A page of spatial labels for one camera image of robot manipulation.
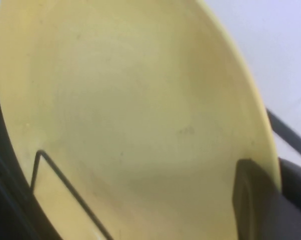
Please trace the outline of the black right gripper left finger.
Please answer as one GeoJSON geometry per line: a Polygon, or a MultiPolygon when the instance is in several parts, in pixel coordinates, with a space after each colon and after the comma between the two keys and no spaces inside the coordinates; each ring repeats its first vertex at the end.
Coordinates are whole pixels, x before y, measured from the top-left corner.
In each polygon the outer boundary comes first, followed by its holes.
{"type": "Polygon", "coordinates": [[[270,176],[256,162],[251,159],[237,161],[232,206],[239,240],[261,239],[262,220],[271,198],[278,193],[270,176]]]}

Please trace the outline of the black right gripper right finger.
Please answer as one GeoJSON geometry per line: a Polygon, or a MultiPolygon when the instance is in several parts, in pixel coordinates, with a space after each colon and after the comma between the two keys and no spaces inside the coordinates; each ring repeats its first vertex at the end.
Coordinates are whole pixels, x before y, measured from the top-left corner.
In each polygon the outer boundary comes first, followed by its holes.
{"type": "Polygon", "coordinates": [[[280,159],[279,240],[301,240],[301,167],[280,159]]]}

